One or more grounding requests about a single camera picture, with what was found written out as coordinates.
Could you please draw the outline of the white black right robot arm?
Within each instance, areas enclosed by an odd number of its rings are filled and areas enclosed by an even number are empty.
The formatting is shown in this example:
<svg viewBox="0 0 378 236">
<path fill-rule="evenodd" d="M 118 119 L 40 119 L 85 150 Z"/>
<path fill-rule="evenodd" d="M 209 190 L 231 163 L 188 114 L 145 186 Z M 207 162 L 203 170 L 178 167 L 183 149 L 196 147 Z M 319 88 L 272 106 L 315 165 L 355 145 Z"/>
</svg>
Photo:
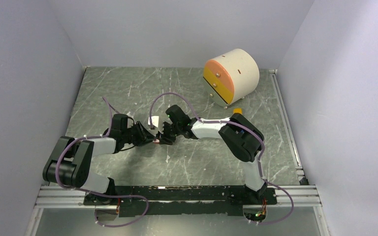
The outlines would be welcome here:
<svg viewBox="0 0 378 236">
<path fill-rule="evenodd" d="M 155 143 L 172 145 L 178 136 L 223 140 L 243 164 L 247 200 L 257 204 L 264 198 L 267 183 L 259 163 L 265 150 L 264 136 L 241 113 L 222 119 L 190 118 L 178 105 L 173 105 L 166 114 L 170 122 L 160 121 L 159 116 L 149 116 L 150 130 L 156 132 Z"/>
</svg>

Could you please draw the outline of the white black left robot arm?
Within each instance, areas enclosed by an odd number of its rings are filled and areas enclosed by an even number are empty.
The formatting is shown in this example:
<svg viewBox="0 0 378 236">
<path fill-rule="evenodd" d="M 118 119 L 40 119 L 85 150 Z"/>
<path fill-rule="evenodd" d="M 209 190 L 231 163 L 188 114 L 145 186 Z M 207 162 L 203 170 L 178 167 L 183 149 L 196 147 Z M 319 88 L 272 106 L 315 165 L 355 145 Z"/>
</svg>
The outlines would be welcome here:
<svg viewBox="0 0 378 236">
<path fill-rule="evenodd" d="M 125 145 L 144 146 L 154 139 L 141 122 L 125 114 L 115 114 L 100 136 L 79 139 L 61 136 L 43 168 L 42 177 L 61 187 L 97 193 L 103 204 L 111 204 L 117 196 L 114 181 L 91 173 L 92 158 L 124 151 Z"/>
</svg>

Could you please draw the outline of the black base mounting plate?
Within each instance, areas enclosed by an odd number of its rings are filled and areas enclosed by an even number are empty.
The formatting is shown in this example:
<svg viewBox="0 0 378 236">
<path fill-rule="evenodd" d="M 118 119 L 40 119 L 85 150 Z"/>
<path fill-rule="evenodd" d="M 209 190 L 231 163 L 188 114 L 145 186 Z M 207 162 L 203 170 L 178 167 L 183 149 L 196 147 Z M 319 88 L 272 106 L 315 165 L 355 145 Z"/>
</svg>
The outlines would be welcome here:
<svg viewBox="0 0 378 236">
<path fill-rule="evenodd" d="M 116 186 L 117 198 L 94 194 L 84 197 L 85 206 L 118 206 L 120 217 L 180 214 L 245 216 L 247 205 L 276 205 L 276 192 L 264 186 L 258 192 L 244 185 Z"/>
</svg>

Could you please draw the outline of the yellow eraser block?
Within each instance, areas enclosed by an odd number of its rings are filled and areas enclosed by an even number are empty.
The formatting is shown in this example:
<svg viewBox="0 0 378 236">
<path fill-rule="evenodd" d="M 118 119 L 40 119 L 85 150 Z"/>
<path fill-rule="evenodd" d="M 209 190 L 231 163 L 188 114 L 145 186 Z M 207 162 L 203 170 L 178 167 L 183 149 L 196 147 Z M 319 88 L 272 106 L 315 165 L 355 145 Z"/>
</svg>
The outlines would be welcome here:
<svg viewBox="0 0 378 236">
<path fill-rule="evenodd" d="M 234 114 L 241 114 L 242 115 L 243 114 L 243 110 L 242 110 L 242 108 L 234 108 L 233 109 L 233 113 Z"/>
</svg>

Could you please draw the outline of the cream round drawer cabinet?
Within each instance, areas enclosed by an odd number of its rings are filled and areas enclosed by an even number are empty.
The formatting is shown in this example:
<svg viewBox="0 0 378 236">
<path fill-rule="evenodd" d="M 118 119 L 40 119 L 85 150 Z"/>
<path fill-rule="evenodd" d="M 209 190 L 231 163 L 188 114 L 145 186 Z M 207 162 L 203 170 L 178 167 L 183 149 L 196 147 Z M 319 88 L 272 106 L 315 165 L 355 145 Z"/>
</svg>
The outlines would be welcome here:
<svg viewBox="0 0 378 236">
<path fill-rule="evenodd" d="M 225 108 L 252 93 L 259 78 L 257 63 L 243 49 L 233 49 L 210 59 L 203 68 L 208 95 Z"/>
</svg>

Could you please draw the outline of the aluminium frame rail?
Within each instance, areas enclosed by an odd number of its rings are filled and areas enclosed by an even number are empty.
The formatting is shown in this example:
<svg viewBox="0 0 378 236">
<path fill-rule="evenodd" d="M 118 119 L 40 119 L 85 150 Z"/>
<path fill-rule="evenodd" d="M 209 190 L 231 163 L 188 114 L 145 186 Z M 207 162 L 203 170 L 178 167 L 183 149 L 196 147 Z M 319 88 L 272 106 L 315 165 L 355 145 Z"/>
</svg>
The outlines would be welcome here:
<svg viewBox="0 0 378 236">
<path fill-rule="evenodd" d="M 319 207 L 322 205 L 315 186 L 292 185 L 268 187 L 264 195 L 254 199 L 242 186 L 121 186 L 118 192 L 125 195 L 141 195 L 150 203 L 213 203 L 227 201 L 231 204 L 243 204 L 246 207 L 266 203 L 268 206 Z M 96 208 L 115 209 L 116 205 L 129 207 L 138 199 L 116 199 L 103 205 L 86 198 L 86 193 L 79 190 L 67 190 L 55 186 L 41 187 L 35 201 L 35 208 Z"/>
</svg>

